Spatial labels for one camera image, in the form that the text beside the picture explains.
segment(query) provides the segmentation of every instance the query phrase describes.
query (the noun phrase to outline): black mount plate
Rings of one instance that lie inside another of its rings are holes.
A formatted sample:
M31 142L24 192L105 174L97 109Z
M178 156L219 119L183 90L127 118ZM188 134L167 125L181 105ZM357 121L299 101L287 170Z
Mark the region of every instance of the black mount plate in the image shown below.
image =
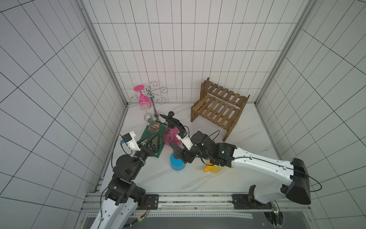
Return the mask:
M146 210L146 205L148 204L147 201L149 201L151 204L151 206L149 206L149 210L158 209L159 195L158 194L146 194L143 206L138 208L137 210Z
M234 209L272 209L270 203L262 204L257 201L249 202L248 201L248 194L233 194L232 201L234 204Z

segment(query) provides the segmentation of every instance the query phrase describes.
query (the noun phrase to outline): metal glass holder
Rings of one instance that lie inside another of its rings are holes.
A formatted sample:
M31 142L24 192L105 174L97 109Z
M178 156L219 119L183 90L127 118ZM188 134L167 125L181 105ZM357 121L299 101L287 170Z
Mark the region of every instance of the metal glass holder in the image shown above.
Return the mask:
M158 85L158 83L156 81L150 82L150 86L147 86L144 90L141 91L141 93L144 94L141 98L138 98L137 95L134 95L134 96L131 97L131 100L133 100L135 103L137 103L137 102L140 101L140 99L142 99L143 97L146 96L150 100L151 105L154 108L154 117L155 117L155 120L156 121L159 121L159 114L156 111L155 104L154 104L155 95L157 95L157 96L160 97L159 99L156 100L156 102L159 103L159 104L161 104L161 105L163 105L167 100L166 100L165 97L153 93L153 91L156 91L156 90L159 90L160 89L160 92L161 93L167 93L169 90L166 87L160 87L160 88L156 88L156 89L152 89L151 88L152 86L156 87L157 85Z

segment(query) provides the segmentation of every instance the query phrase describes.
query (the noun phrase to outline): white tile wall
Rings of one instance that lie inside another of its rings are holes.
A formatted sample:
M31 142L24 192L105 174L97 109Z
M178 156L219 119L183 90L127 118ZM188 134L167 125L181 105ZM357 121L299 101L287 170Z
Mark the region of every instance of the white tile wall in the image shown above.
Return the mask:
M303 160L322 183L311 208L324 229L363 228L366 222L365 6L318 1L258 103L283 159Z
M135 95L132 89L139 84L157 81L170 89L169 102L196 101L196 91L207 77L255 101L306 4L304 0L83 2L120 75L125 96Z
M0 30L0 228L73 229L122 97L74 0L0 1Z

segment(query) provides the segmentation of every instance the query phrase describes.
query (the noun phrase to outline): wooden rack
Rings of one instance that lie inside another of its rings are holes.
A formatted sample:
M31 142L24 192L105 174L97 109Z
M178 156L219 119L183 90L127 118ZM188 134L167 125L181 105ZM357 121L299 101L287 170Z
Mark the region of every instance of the wooden rack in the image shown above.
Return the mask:
M228 133L223 139L226 141L238 122L249 96L245 97L239 93L234 93L214 84L210 78L207 78L201 84L199 100L191 107L191 122L199 115L204 117L227 130Z

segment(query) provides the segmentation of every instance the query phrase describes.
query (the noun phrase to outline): wooden slat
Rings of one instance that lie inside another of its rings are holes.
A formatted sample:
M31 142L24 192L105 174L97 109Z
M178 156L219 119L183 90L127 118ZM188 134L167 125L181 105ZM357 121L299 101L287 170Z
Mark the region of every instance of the wooden slat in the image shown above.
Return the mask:
M221 92L221 93L218 95L218 97L222 98L222 97L224 96L224 94L226 94L226 92L227 92L228 90L229 90L229 89L224 88L224 89L223 89L223 92Z
M245 100L246 100L246 97L242 96L236 104L241 107Z
M215 102L205 111L205 113L203 114L203 117L206 117L210 111L216 106L217 103L219 103L220 100L216 99Z
M209 120L212 119L212 117L214 117L214 115L217 113L218 110L220 110L220 107L222 107L222 105L224 104L224 101L221 101L218 106L215 108L214 111L212 111L212 114L210 114L210 116L208 117Z
M231 95L233 94L233 91L229 91L228 95L225 97L226 100L229 100Z
M239 96L240 96L240 94L239 93L236 93L234 95L234 98L232 98L232 100L230 100L229 102L235 104L235 101L238 99Z
M212 85L212 82L211 81L208 81L203 87L202 87L202 89L204 89L204 90L207 90L207 88L209 87L209 86L211 86Z
M233 106L230 106L230 110L226 113L226 115L223 117L223 119L221 120L221 122L219 123L220 126L222 126L226 119L229 117L229 115L231 114L231 112L234 110L235 108Z
M216 123L218 121L218 119L221 117L221 115L223 115L223 113L226 111L226 109L229 107L230 105L228 103L225 104L224 108L220 111L220 113L216 116L216 118L213 120L214 123Z
M200 106L202 106L202 104L203 104L204 102L206 102L206 100L207 100L209 97L210 97L210 95L209 95L209 94L207 94L205 97L203 97L203 99L202 99L199 103L197 103L197 105L193 108L193 110L194 110L195 112L197 112L197 111L198 111L198 109L199 109L199 107L200 107Z
M231 116L230 120L228 121L228 123L225 125L224 129L228 129L231 125L232 122L235 122L235 120L237 119L237 115L240 113L240 109L237 109L234 114Z
M218 86L217 89L212 93L213 95L217 95L217 93L219 93L221 91L223 87Z
M199 110L198 113L201 114L206 109L206 107L208 107L212 103L214 99L215 97L210 96L210 100Z
M208 90L209 92L212 92L217 87L217 84L212 85L212 87Z

